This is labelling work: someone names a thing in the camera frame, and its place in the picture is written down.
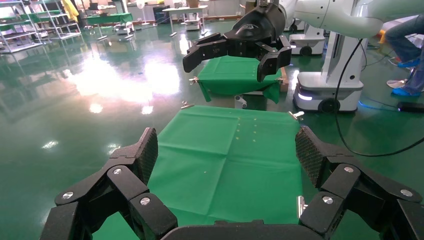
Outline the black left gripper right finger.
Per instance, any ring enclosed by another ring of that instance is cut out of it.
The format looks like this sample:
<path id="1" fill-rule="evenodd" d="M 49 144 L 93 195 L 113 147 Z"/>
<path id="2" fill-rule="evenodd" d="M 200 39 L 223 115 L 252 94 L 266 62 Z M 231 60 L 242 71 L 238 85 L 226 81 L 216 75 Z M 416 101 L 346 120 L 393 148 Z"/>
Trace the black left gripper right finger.
<path id="1" fill-rule="evenodd" d="M 345 212 L 356 213 L 382 240 L 424 237 L 422 196 L 414 189 L 364 166 L 343 148 L 321 141 L 302 126 L 296 157 L 317 193 L 299 223 L 328 240 Z"/>

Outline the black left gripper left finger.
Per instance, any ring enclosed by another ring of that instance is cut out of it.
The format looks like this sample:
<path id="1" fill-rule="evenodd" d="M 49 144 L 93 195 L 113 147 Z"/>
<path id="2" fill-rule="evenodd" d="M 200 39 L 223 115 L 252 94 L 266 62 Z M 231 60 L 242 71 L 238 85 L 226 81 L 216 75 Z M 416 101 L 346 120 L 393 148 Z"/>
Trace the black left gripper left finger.
<path id="1" fill-rule="evenodd" d="M 148 188 L 157 157 L 158 136 L 148 127 L 135 144 L 116 149 L 100 170 L 56 196 L 40 238 L 90 240 L 119 213 L 139 239 L 162 239 L 178 220 Z"/>

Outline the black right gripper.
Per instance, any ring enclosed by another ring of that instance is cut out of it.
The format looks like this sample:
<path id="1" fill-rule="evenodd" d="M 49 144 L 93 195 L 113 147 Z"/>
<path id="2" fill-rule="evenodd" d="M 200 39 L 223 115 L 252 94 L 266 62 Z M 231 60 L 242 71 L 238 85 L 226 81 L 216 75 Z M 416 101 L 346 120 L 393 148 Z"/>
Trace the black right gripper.
<path id="1" fill-rule="evenodd" d="M 286 20 L 283 6 L 259 5 L 223 35 L 217 32 L 194 41 L 182 59 L 183 69 L 190 73 L 202 61 L 226 55 L 256 57 L 259 61 L 256 79 L 261 83 L 266 76 L 275 75 L 291 63 L 292 47 L 282 35 Z"/>

